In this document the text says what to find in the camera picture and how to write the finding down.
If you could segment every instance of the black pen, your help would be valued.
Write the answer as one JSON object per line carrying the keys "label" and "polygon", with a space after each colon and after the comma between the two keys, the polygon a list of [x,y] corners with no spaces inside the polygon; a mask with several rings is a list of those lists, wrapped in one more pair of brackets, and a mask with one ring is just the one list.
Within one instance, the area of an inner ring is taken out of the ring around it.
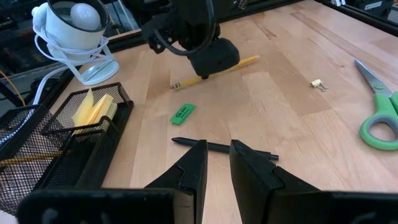
{"label": "black pen", "polygon": [[[178,144],[184,145],[184,146],[194,146],[198,142],[198,140],[181,138],[181,137],[172,138],[172,141],[174,141]],[[211,151],[223,152],[223,153],[229,154],[229,146],[227,146],[227,145],[208,142],[207,146],[208,146],[208,149]],[[256,150],[256,152],[258,152],[260,155],[264,156],[265,158],[267,158],[269,160],[274,160],[274,161],[279,160],[278,155],[273,155],[270,152],[264,152],[264,151],[258,151],[258,150]]]}

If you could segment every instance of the yellow pencil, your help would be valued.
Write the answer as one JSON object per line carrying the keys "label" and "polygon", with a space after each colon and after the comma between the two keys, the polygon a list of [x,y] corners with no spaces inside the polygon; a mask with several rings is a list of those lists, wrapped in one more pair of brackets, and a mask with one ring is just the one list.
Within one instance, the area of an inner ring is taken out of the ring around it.
{"label": "yellow pencil", "polygon": [[10,165],[19,165],[24,162],[32,162],[36,161],[39,159],[51,159],[57,156],[61,156],[62,151],[58,152],[45,152],[45,153],[40,153],[36,154],[33,156],[27,156],[27,157],[20,157],[20,158],[13,158],[13,159],[6,159],[3,161],[0,161],[0,167],[2,166],[10,166]]}
{"label": "yellow pencil", "polygon": [[[260,55],[243,59],[237,65],[231,67],[230,69],[227,69],[226,71],[227,72],[231,72],[231,71],[238,70],[238,69],[248,65],[250,62],[257,60],[258,58],[260,58]],[[219,75],[219,74],[221,74],[223,72],[218,72],[218,73],[211,74],[211,75],[209,75],[209,77],[213,77],[213,76]],[[184,86],[187,86],[187,85],[191,85],[191,84],[194,84],[194,83],[197,83],[197,82],[200,82],[200,81],[202,81],[201,77],[192,78],[192,79],[187,80],[187,81],[182,81],[182,82],[178,82],[176,84],[173,84],[173,85],[170,86],[170,89],[173,90],[173,89],[181,88],[181,87],[184,87]]]}

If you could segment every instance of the yellow sticky notes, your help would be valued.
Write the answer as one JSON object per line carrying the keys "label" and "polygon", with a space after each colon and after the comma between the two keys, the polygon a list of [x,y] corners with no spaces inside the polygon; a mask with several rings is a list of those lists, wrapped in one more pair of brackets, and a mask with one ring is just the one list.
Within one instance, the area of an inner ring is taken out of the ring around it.
{"label": "yellow sticky notes", "polygon": [[87,122],[87,116],[90,114],[93,109],[94,104],[94,96],[91,89],[88,90],[86,97],[81,102],[79,108],[76,113],[72,116],[73,122],[75,123],[75,127],[83,126]]}
{"label": "yellow sticky notes", "polygon": [[113,97],[109,94],[105,94],[93,106],[93,92],[91,89],[88,90],[85,99],[72,116],[75,127],[98,123],[103,116],[112,119],[118,109],[118,105],[112,101]]}

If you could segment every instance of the scissors blade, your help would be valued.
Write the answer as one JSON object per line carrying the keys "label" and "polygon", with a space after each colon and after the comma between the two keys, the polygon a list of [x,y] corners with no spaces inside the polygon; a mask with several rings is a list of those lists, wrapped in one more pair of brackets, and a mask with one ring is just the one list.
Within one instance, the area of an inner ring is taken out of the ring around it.
{"label": "scissors blade", "polygon": [[365,77],[366,81],[368,81],[369,86],[372,88],[375,93],[382,93],[388,97],[392,96],[392,92],[385,86],[385,84],[380,81],[380,79],[373,74],[360,60],[355,59],[355,64],[358,67],[359,71]]}

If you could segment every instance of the lamp base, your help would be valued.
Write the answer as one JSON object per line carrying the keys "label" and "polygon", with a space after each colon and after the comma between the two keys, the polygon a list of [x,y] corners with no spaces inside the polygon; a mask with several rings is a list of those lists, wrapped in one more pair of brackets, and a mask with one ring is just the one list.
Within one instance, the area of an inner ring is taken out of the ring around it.
{"label": "lamp base", "polygon": [[115,60],[110,60],[99,65],[94,65],[83,72],[81,77],[76,77],[83,85],[95,85],[111,78],[118,70],[119,63]]}

